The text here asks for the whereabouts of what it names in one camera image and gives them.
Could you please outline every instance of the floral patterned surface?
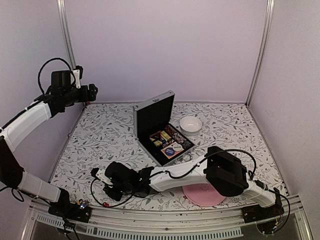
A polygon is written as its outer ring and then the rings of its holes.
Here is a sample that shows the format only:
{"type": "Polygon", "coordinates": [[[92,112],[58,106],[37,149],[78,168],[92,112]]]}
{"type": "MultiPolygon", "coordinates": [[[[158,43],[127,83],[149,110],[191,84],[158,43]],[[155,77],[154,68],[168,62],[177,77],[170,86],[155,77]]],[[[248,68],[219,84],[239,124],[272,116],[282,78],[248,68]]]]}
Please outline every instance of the floral patterned surface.
{"type": "MultiPolygon", "coordinates": [[[[132,106],[129,103],[92,104],[84,111],[51,180],[57,187],[68,190],[73,201],[84,199],[98,206],[90,193],[92,168],[106,168],[113,161],[121,162],[134,170],[155,166],[134,136],[132,106]]],[[[257,161],[255,179],[261,180],[270,188],[277,187],[282,194],[286,194],[286,187],[275,162],[243,104],[175,103],[171,124],[179,129],[179,120],[184,116],[196,116],[203,123],[200,133],[189,138],[198,145],[191,153],[193,158],[203,155],[207,147],[214,145],[222,149],[248,151],[257,161]]],[[[248,170],[253,169],[253,162],[247,155],[233,154],[241,159],[248,170]]],[[[116,204],[102,189],[100,182],[93,186],[98,200],[110,205],[116,204]]],[[[178,187],[146,198],[133,197],[119,208],[181,211],[227,208],[252,203],[243,196],[237,196],[226,198],[214,207],[200,207],[191,203],[182,188],[178,187]]]]}

